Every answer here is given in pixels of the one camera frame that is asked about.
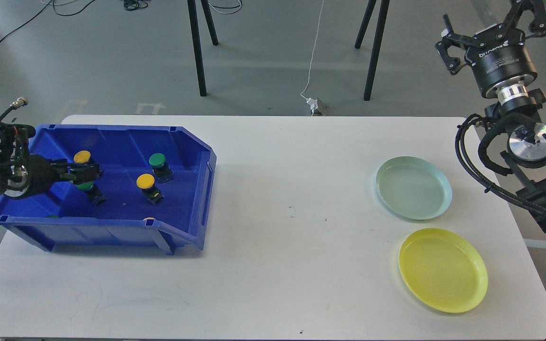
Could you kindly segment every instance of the white cable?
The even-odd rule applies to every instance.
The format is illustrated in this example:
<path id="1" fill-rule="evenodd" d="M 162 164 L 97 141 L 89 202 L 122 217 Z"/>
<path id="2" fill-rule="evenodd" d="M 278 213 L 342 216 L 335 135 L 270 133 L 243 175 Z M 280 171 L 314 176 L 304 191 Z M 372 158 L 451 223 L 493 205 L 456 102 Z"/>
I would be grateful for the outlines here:
<path id="1" fill-rule="evenodd" d="M 234 10 L 232 12 L 229 12 L 229 13 L 219 11 L 216 6 L 212 6 L 212 4 L 210 4 L 209 2 L 208 2 L 208 5 L 210 5 L 210 7 L 212 7 L 212 9 L 214 9 L 214 11 L 216 11 L 216 12 L 218 12 L 220 14 L 229 15 L 229 14 L 235 14 L 235 13 L 239 12 L 239 10 L 241 9 L 241 6 L 243 5 L 243 4 L 241 4 L 241 0 L 237 0 L 237 2 L 239 2 L 239 7 L 236 10 Z"/>
<path id="2" fill-rule="evenodd" d="M 70 4 L 71 2 L 76 2 L 77 0 L 69 0 L 63 4 L 52 4 L 52 6 L 64 6 L 64 5 L 68 5 Z M 49 5 L 50 2 L 46 2 L 46 0 L 41 0 L 41 3 L 44 4 L 44 5 Z"/>
<path id="3" fill-rule="evenodd" d="M 307 97 L 303 96 L 303 93 L 305 93 L 305 91 L 307 91 L 307 88 L 309 87 L 309 83 L 310 83 L 310 69 L 311 67 L 313 66 L 313 56 L 315 55 L 315 47 L 317 45 L 317 36 L 319 36 L 319 24 L 321 22 L 321 13 L 323 12 L 323 3 L 325 2 L 326 0 L 321 0 L 321 9 L 319 10 L 319 19 L 317 19 L 317 33 L 315 34 L 315 42 L 313 43 L 313 52 L 311 52 L 311 61 L 309 63 L 309 76 L 307 78 L 307 85 L 305 86 L 305 90 L 303 90 L 300 95 L 303 99 L 307 99 Z"/>

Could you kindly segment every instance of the concrete floor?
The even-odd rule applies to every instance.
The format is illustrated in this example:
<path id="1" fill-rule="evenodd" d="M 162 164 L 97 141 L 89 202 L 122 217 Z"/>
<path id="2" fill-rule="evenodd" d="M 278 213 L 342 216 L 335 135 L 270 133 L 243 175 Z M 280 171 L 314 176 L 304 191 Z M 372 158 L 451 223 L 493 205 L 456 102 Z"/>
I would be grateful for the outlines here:
<path id="1" fill-rule="evenodd" d="M 59 12 L 73 13 L 86 3 L 78 0 Z M 0 38 L 43 6 L 39 0 L 0 1 Z M 376 14 L 362 48 L 353 48 L 365 6 L 365 0 L 325 0 L 306 97 L 319 97 L 337 116 L 465 117 L 492 103 L 480 97 L 468 68 L 450 76 L 433 46 L 444 13 L 457 33 L 472 35 L 502 21 L 506 1 L 392 1 L 369 102 L 362 96 Z M 30 125 L 59 123 L 72 114 L 307 115 L 299 94 L 320 8 L 319 0 L 246 0 L 234 15 L 213 12 L 221 43 L 213 46 L 198 6 L 207 97 L 197 87 L 186 2 L 153 0 L 147 9 L 125 11 L 120 0 L 100 0 L 74 17 L 48 8 L 0 45 L 0 113 L 24 96 L 29 105 L 9 117 Z M 529 89 L 546 93 L 546 37 L 526 45 L 539 73 Z M 546 104 L 541 117 L 546 122 Z M 435 132 L 423 132 L 423 142 L 434 147 L 434 141 Z M 546 168 L 528 174 L 542 179 Z M 500 183 L 520 188 L 515 179 Z M 513 212 L 524 238 L 546 241 L 527 212 Z M 531 254 L 546 285 L 546 247 L 531 248 Z"/>

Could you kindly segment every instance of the plate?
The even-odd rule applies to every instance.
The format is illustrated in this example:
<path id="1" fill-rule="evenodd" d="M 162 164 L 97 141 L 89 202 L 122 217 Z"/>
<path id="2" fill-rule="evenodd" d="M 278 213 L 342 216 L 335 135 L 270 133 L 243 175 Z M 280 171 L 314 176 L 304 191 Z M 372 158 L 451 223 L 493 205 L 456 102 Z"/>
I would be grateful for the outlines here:
<path id="1" fill-rule="evenodd" d="M 444 213 L 452 201 L 452 187 L 441 170 L 415 157 L 397 157 L 376 173 L 376 190 L 390 210 L 412 220 Z"/>
<path id="2" fill-rule="evenodd" d="M 421 229 L 408 236 L 399 251 L 399 270 L 416 297 L 446 313 L 475 308 L 488 290 L 488 272 L 477 250 L 444 229 Z"/>

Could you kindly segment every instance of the table leg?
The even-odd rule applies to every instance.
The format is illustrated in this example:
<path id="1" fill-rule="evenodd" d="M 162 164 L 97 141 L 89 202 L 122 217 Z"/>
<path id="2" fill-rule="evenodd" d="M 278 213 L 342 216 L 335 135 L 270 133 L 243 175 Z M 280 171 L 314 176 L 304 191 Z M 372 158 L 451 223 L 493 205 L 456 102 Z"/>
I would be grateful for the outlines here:
<path id="1" fill-rule="evenodd" d="M 364 40 L 364 35 L 366 34 L 366 29 L 370 23 L 370 18 L 372 17 L 372 12 L 374 11 L 374 5 L 376 0 L 368 0 L 368 6 L 366 6 L 366 13 L 364 13 L 364 19 L 362 19 L 362 25 L 359 27 L 359 32 L 357 33 L 357 40 L 355 40 L 355 48 L 362 47 L 362 41 Z"/>
<path id="2" fill-rule="evenodd" d="M 212 11 L 210 11 L 210 4 L 208 0 L 201 0 L 201 6 L 203 7 L 203 14 L 206 16 L 206 23 L 208 24 L 208 30 L 210 31 L 210 38 L 212 38 L 212 45 L 218 45 L 218 37 L 216 36 L 216 30 L 214 29 L 214 21 L 212 21 Z"/>
<path id="3" fill-rule="evenodd" d="M 195 0 L 187 0 L 187 4 L 189 5 L 189 22 L 191 23 L 191 36 L 193 38 L 193 52 L 195 53 L 195 68 L 197 69 L 199 95 L 205 97 L 208 93 L 206 92 L 206 79 L 203 73 L 199 26 L 197 25 L 197 8 L 195 6 Z"/>
<path id="4" fill-rule="evenodd" d="M 379 12 L 379 21 L 376 24 L 376 33 L 374 35 L 374 45 L 372 47 L 372 56 L 370 57 L 370 67 L 368 67 L 368 78 L 366 79 L 366 89 L 364 90 L 364 101 L 370 101 L 372 94 L 372 85 L 374 83 L 374 74 L 379 62 L 379 52 L 381 52 L 381 43 L 383 41 L 383 32 L 385 31 L 386 15 L 389 10 L 390 0 L 381 1 L 381 11 Z"/>

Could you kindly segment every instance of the yellow plate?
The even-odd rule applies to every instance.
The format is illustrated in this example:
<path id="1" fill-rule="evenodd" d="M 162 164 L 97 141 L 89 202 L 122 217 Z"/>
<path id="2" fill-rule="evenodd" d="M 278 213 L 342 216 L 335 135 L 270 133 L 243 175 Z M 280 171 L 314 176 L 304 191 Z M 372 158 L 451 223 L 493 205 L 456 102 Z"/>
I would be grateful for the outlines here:
<path id="1" fill-rule="evenodd" d="M 446 313 L 475 308 L 488 289 L 488 272 L 477 250 L 444 229 L 409 235 L 399 251 L 399 270 L 416 297 Z"/>

